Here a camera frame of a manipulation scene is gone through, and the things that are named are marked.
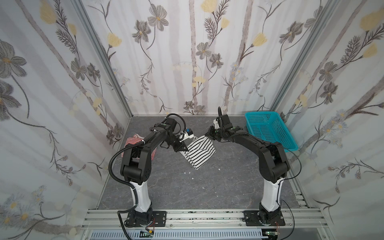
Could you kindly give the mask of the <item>red white striped tank top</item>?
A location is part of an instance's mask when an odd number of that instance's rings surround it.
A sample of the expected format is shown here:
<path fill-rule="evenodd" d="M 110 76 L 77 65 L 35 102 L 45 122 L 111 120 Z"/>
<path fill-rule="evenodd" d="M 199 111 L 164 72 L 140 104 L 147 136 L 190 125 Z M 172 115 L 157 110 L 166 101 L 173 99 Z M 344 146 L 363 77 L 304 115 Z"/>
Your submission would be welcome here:
<path fill-rule="evenodd" d="M 150 156 L 151 162 L 154 160 L 158 144 L 154 141 L 155 137 L 141 137 L 134 134 L 132 137 L 126 139 L 124 151 L 121 157 L 125 160 L 132 160 L 139 162 L 140 159 L 147 159 Z"/>

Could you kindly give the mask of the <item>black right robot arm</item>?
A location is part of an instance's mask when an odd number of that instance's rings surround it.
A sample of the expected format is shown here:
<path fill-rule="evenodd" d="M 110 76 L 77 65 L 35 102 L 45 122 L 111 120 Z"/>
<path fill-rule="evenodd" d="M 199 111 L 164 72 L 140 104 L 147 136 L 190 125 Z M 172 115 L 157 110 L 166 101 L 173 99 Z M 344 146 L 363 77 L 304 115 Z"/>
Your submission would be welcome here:
<path fill-rule="evenodd" d="M 258 157 L 259 172 L 264 178 L 264 191 L 257 216 L 261 225 L 271 225 L 280 218 L 281 185 L 290 170 L 282 144 L 258 139 L 243 128 L 234 126 L 229 116 L 222 114 L 221 109 L 218 110 L 214 124 L 209 128 L 206 137 L 218 142 L 224 140 L 238 144 Z"/>

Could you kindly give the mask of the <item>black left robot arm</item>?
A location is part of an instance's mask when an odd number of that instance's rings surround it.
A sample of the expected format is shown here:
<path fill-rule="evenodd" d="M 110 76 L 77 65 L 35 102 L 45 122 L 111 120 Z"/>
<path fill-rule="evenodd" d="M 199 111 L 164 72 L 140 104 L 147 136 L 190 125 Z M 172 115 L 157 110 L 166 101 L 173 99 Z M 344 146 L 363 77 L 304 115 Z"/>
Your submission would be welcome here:
<path fill-rule="evenodd" d="M 125 147 L 121 176 L 131 184 L 135 198 L 134 208 L 129 211 L 127 225 L 149 226 L 154 223 L 152 202 L 149 198 L 147 180 L 152 172 L 152 156 L 157 147 L 166 144 L 177 152 L 188 151 L 184 137 L 189 130 L 185 120 L 177 114 L 169 114 L 161 123 L 150 128 L 150 133 L 136 144 Z"/>

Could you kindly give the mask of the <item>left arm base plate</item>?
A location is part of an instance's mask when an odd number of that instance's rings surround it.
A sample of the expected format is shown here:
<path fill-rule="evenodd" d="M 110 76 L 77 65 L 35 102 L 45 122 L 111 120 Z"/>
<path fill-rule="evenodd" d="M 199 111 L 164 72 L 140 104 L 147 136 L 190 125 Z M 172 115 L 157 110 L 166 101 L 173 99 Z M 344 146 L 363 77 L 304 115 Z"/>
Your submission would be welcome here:
<path fill-rule="evenodd" d="M 155 227 L 165 227 L 167 219 L 166 211 L 151 211 L 141 213 L 131 211 L 124 222 L 125 227 L 147 227 L 154 224 Z"/>

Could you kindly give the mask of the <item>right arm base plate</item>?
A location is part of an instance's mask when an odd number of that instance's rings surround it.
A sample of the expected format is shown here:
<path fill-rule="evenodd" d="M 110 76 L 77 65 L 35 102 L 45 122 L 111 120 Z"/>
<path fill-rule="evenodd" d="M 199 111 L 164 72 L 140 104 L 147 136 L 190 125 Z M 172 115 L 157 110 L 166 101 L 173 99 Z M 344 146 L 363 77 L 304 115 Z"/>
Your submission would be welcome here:
<path fill-rule="evenodd" d="M 274 212 L 262 211 L 243 211 L 243 221 L 247 227 L 277 227 L 285 226 L 285 220 L 281 211 Z"/>

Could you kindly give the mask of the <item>black white striped tank top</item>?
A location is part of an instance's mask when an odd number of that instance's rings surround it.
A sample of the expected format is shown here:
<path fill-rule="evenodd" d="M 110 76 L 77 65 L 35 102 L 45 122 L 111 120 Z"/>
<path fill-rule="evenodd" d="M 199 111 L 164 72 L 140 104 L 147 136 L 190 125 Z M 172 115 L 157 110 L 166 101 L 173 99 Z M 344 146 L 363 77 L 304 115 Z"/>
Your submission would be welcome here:
<path fill-rule="evenodd" d="M 181 154 L 195 170 L 200 169 L 216 153 L 212 140 L 206 136 L 195 139 L 187 148 L 188 151 Z"/>

